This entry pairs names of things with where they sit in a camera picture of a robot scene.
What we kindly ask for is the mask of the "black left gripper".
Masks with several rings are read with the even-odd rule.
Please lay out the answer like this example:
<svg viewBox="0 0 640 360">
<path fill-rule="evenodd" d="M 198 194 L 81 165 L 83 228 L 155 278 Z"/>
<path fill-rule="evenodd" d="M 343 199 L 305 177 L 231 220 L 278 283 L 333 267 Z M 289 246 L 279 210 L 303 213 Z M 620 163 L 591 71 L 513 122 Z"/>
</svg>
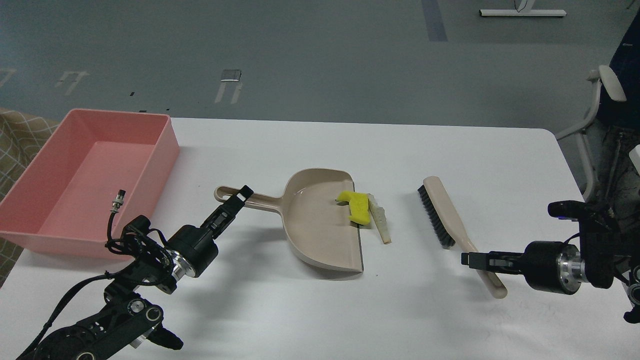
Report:
<svg viewBox="0 0 640 360">
<path fill-rule="evenodd" d="M 170 237 L 166 247 L 186 260 L 190 268 L 188 276 L 199 278 L 218 256 L 215 240 L 235 220 L 253 194 L 248 186 L 231 192 L 199 227 L 184 225 Z"/>
</svg>

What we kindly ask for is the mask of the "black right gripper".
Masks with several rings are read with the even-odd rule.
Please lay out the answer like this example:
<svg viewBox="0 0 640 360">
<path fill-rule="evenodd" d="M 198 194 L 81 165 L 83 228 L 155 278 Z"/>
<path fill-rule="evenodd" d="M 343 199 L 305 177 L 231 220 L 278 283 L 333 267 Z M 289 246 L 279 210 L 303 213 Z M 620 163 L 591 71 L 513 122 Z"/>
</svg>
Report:
<svg viewBox="0 0 640 360">
<path fill-rule="evenodd" d="M 524 253 L 464 251 L 461 264 L 476 271 L 524 276 L 534 290 L 572 296 L 583 282 L 583 260 L 573 244 L 533 241 Z"/>
</svg>

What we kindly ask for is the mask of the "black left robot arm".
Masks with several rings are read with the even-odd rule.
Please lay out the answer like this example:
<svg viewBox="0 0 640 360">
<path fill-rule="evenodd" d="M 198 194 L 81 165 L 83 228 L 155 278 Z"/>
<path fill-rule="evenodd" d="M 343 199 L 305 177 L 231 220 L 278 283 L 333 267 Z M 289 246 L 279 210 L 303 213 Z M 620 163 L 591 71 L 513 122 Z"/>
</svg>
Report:
<svg viewBox="0 0 640 360">
<path fill-rule="evenodd" d="M 137 290 L 156 287 L 170 295 L 183 277 L 201 276 L 218 256 L 215 239 L 236 218 L 253 193 L 248 186 L 233 190 L 200 226 L 184 225 L 170 238 L 158 231 L 160 240 L 156 241 L 150 237 L 154 232 L 151 221 L 144 215 L 127 223 L 121 235 L 114 238 L 114 218 L 126 195 L 125 190 L 119 190 L 107 222 L 105 248 L 115 255 L 132 257 L 132 262 L 117 272 L 106 271 L 71 287 L 18 358 L 107 360 L 125 346 L 137 347 L 143 341 L 181 350 L 182 339 L 163 326 L 164 310 L 143 298 Z M 55 319 L 78 292 L 90 283 L 102 280 L 109 281 L 103 291 L 103 308 L 73 325 L 50 332 Z"/>
</svg>

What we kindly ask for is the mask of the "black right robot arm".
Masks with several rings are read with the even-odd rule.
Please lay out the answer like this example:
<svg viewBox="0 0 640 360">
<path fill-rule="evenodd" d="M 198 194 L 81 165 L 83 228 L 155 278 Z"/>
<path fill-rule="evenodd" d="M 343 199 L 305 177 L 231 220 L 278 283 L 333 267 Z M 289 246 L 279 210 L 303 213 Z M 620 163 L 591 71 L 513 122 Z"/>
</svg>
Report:
<svg viewBox="0 0 640 360">
<path fill-rule="evenodd" d="M 533 241 L 521 253 L 512 251 L 464 251 L 462 265 L 476 271 L 521 275 L 534 290 L 576 294 L 583 283 L 609 289 L 614 280 L 624 285 L 631 310 L 623 318 L 639 323 L 639 235 L 623 233 L 610 207 L 563 200 L 549 203 L 548 214 L 578 223 L 574 235 L 579 244 Z"/>
</svg>

